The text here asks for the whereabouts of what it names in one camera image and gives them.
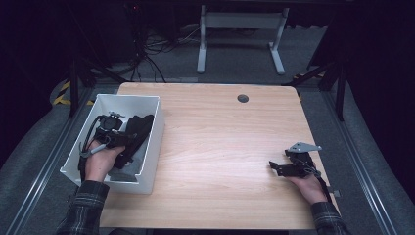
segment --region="table top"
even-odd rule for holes
[[[101,226],[314,228],[300,191],[268,165],[290,164],[284,150],[296,142],[314,144],[293,87],[123,83],[118,94],[160,96],[165,127],[153,193],[110,192]]]

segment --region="black object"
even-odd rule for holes
[[[309,149],[308,146],[310,145],[299,142],[295,144],[293,147],[291,147],[289,150],[285,150],[285,153],[292,162],[292,164],[278,165],[270,161],[269,165],[272,169],[275,169],[277,171],[278,176],[292,176],[304,178],[309,174],[314,174],[314,176],[320,182],[321,188],[323,189],[323,192],[326,195],[327,201],[332,203],[332,198],[330,197],[327,184],[323,180],[323,178],[321,178],[321,172],[315,168],[311,156],[306,151],[307,149],[308,151],[312,151],[315,149]]]
[[[278,176],[295,176],[304,178],[310,173],[316,172],[314,162],[308,152],[305,153],[293,153],[288,150],[285,151],[287,157],[291,160],[292,164],[278,165],[273,162],[269,162],[271,168],[277,171]]]
[[[124,117],[111,112],[109,116],[96,117],[91,124],[78,162],[81,181],[85,179],[85,165],[87,157],[89,156],[88,151],[90,151],[89,144],[92,141],[97,140],[101,144],[106,145],[107,148],[125,146],[125,150],[116,157],[114,163],[114,167],[122,169],[127,163],[132,163],[132,156],[149,135],[154,120],[153,115],[145,117],[134,116],[128,120],[125,131],[119,131],[122,127],[122,121],[119,118]],[[89,141],[89,136],[97,121],[100,122],[100,125],[95,129],[92,140]]]

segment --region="flannel shirt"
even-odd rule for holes
[[[335,206],[331,203],[321,202],[311,205],[315,229],[322,234],[350,234]]]
[[[56,234],[99,234],[101,212],[109,190],[104,183],[85,180]]]
[[[101,212],[109,190],[110,187],[104,183],[85,180],[56,234],[99,234]],[[333,204],[313,204],[311,212],[319,235],[350,234]]]

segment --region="white plastic bin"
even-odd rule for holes
[[[110,112],[125,116],[125,118],[121,118],[124,122],[127,122],[134,116],[143,118],[147,115],[154,115],[153,126],[150,132],[144,161],[141,164],[139,172],[135,174],[137,182],[111,181],[109,176],[105,179],[105,183],[110,186],[112,192],[151,194],[159,160],[162,134],[164,131],[164,115],[161,109],[160,97],[158,96],[99,94],[70,151],[67,161],[64,166],[61,167],[61,173],[75,184],[80,185],[80,174],[77,169],[79,161],[79,143],[81,143],[82,146],[94,119],[100,115],[107,116]]]

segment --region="metal stand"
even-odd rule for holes
[[[201,46],[199,49],[198,73],[205,72],[207,41],[206,28],[258,28],[276,29],[277,34],[273,42],[269,42],[269,50],[274,60],[278,74],[285,73],[278,45],[284,31],[289,9],[285,8],[282,13],[218,13],[206,11],[205,5],[201,11]]]

